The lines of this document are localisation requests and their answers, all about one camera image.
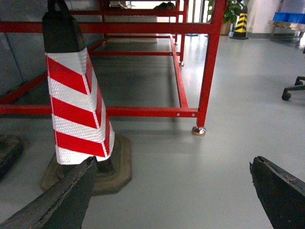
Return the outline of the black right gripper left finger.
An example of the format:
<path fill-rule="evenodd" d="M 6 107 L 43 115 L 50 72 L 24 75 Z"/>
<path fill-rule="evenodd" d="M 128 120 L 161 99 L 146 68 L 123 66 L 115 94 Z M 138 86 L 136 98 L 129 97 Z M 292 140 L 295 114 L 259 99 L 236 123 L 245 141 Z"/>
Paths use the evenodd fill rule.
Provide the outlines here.
<path fill-rule="evenodd" d="M 2 229 L 80 229 L 93 193 L 96 157 L 89 157 L 0 224 Z"/>

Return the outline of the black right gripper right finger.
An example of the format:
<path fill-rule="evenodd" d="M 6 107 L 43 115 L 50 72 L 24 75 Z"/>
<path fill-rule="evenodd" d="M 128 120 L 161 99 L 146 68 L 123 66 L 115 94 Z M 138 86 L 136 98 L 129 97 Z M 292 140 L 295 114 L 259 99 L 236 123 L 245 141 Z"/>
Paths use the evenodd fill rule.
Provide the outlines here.
<path fill-rule="evenodd" d="M 270 160 L 250 163 L 257 196 L 274 229 L 305 227 L 305 183 Z"/>

